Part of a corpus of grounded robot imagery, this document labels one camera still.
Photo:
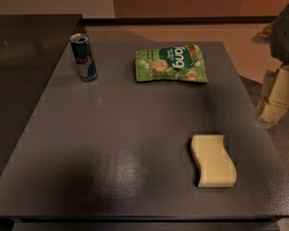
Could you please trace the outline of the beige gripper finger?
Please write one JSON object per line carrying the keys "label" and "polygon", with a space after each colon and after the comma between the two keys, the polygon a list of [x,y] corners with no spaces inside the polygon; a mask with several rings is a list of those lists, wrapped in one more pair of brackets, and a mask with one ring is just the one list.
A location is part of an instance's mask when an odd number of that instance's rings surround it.
{"label": "beige gripper finger", "polygon": [[269,129],[289,110],[289,64],[276,71],[268,70],[263,79],[260,100],[256,106],[255,126]]}

